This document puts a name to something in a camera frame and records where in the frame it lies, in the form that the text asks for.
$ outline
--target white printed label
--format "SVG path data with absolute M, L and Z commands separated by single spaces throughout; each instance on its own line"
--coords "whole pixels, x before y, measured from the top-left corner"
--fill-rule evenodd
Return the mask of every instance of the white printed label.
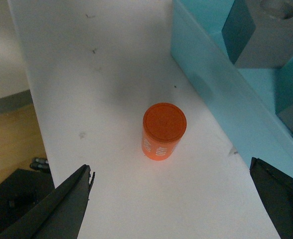
M 156 149 L 156 156 L 165 156 L 167 152 L 167 148 L 159 147 Z
M 151 146 L 152 145 L 149 143 L 149 141 L 146 138 L 144 139 L 143 146 L 146 148 L 146 150 L 148 152 L 151 152 Z

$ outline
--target orange cap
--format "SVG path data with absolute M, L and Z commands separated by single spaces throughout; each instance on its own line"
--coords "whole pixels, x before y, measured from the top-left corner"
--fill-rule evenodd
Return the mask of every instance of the orange cap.
M 151 106 L 143 117 L 142 149 L 153 160 L 168 158 L 186 130 L 182 110 L 169 103 Z

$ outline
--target wooden floor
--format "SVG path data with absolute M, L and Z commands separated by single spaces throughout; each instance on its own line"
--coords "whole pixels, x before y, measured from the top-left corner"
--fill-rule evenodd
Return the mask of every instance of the wooden floor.
M 0 115 L 0 183 L 33 157 L 46 157 L 33 105 Z

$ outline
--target white table surface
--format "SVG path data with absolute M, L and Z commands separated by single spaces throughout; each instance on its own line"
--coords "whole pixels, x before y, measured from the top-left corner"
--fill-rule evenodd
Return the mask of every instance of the white table surface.
M 96 180 L 80 239 L 278 239 L 249 169 L 170 56 L 170 0 L 9 0 L 55 186 Z M 141 150 L 142 119 L 180 107 L 173 155 Z

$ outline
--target hole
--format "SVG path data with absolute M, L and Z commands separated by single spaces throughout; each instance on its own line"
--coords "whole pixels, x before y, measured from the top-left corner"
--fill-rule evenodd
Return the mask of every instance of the hole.
M 284 0 L 262 0 L 260 4 L 264 13 L 280 20 L 293 17 L 293 6 Z

